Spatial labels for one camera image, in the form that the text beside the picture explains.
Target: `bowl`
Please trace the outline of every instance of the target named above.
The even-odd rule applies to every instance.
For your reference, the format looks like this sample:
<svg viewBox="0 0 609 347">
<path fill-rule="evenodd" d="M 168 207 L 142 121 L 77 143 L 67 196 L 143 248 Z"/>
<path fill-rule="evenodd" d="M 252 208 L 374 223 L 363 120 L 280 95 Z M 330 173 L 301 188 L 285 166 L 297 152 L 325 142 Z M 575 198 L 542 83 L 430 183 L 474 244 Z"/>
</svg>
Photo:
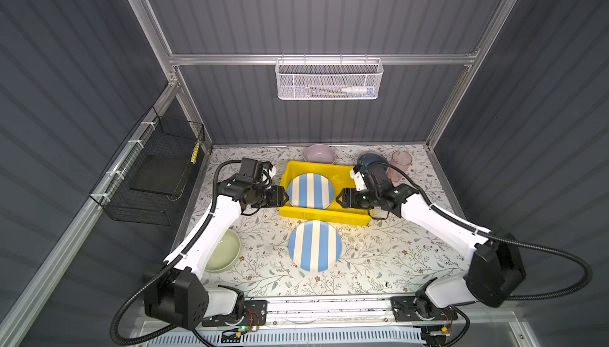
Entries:
<svg viewBox="0 0 609 347">
<path fill-rule="evenodd" d="M 336 160 L 334 149 L 328 145 L 315 144 L 304 150 L 304 161 L 332 164 Z"/>
<path fill-rule="evenodd" d="M 387 159 L 378 154 L 378 153 L 364 153 L 361 156 L 359 156 L 359 158 L 357 159 L 357 164 L 361 165 L 363 167 L 367 167 L 370 163 L 372 162 L 385 162 L 385 163 L 389 163 L 387 161 Z M 387 166 L 383 166 L 383 170 L 385 170 L 385 172 L 387 172 L 388 167 Z"/>
<path fill-rule="evenodd" d="M 209 273 L 220 273 L 229 270 L 241 253 L 241 240 L 237 232 L 227 229 L 224 236 L 211 254 L 205 271 Z"/>
</svg>

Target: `white wire basket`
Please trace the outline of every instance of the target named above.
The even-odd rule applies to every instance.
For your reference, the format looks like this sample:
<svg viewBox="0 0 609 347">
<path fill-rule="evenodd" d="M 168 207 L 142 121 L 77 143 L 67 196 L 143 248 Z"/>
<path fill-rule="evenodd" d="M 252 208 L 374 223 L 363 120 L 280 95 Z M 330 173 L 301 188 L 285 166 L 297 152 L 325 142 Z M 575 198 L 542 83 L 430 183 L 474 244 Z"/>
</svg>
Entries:
<svg viewBox="0 0 609 347">
<path fill-rule="evenodd" d="M 303 56 L 275 63 L 282 100 L 374 100 L 383 77 L 378 58 Z"/>
</svg>

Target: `black wire basket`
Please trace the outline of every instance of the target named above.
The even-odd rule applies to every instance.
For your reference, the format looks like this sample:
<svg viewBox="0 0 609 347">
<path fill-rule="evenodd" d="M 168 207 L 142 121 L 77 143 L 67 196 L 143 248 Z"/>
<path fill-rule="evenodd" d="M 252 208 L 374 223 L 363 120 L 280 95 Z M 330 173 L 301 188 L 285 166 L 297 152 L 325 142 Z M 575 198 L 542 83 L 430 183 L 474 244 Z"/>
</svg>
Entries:
<svg viewBox="0 0 609 347">
<path fill-rule="evenodd" d="M 183 215 L 180 203 L 197 175 L 203 141 L 203 124 L 157 116 L 139 140 L 127 141 L 131 145 L 119 167 L 108 171 L 108 165 L 94 186 L 110 174 L 107 188 L 89 196 L 113 220 L 171 225 Z"/>
</svg>

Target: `gray corrugated wall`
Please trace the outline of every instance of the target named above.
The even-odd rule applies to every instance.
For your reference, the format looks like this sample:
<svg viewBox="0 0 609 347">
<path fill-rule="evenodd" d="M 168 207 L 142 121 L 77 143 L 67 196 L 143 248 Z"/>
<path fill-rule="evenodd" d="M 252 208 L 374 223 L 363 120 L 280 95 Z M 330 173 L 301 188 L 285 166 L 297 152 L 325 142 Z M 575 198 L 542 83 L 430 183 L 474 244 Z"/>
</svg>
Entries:
<svg viewBox="0 0 609 347">
<path fill-rule="evenodd" d="M 0 23 L 2 319 L 167 81 L 127 0 L 0 0 Z M 38 332 L 45 341 L 77 327 L 77 317 L 90 330 L 100 306 L 120 305 L 113 293 L 132 290 L 129 280 L 140 275 L 113 270 L 116 260 L 138 267 L 169 238 L 101 220 L 24 345 L 42 344 L 30 339 L 50 323 L 49 312 L 73 322 Z M 124 281 L 105 286 L 105 277 Z"/>
<path fill-rule="evenodd" d="M 465 53 L 499 2 L 149 1 L 174 54 Z M 182 69 L 215 144 L 425 141 L 461 71 L 385 66 L 377 100 L 286 102 L 272 68 Z"/>
<path fill-rule="evenodd" d="M 471 52 L 499 0 L 150 0 L 174 54 Z"/>
<path fill-rule="evenodd" d="M 462 66 L 386 66 L 376 100 L 277 98 L 273 66 L 183 66 L 215 144 L 425 141 Z"/>
<path fill-rule="evenodd" d="M 598 343 L 609 329 L 608 30 L 609 0 L 520 0 L 436 148 L 468 220 L 594 268 L 581 292 L 522 304 L 543 346 Z M 519 293 L 580 275 L 522 253 Z"/>
</svg>

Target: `blue and white striped plate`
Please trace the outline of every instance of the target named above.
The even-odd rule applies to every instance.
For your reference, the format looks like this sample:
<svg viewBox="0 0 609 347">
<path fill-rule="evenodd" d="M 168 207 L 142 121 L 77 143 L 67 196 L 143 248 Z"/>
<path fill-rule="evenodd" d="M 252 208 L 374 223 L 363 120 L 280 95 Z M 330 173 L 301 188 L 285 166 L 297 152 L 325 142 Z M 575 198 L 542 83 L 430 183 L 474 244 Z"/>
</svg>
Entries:
<svg viewBox="0 0 609 347">
<path fill-rule="evenodd" d="M 342 253 L 340 235 L 325 221 L 306 221 L 290 236 L 290 257 L 299 268 L 323 272 L 336 264 Z"/>
<path fill-rule="evenodd" d="M 290 182 L 287 196 L 293 207 L 326 209 L 334 201 L 334 186 L 325 176 L 307 173 Z"/>
</svg>

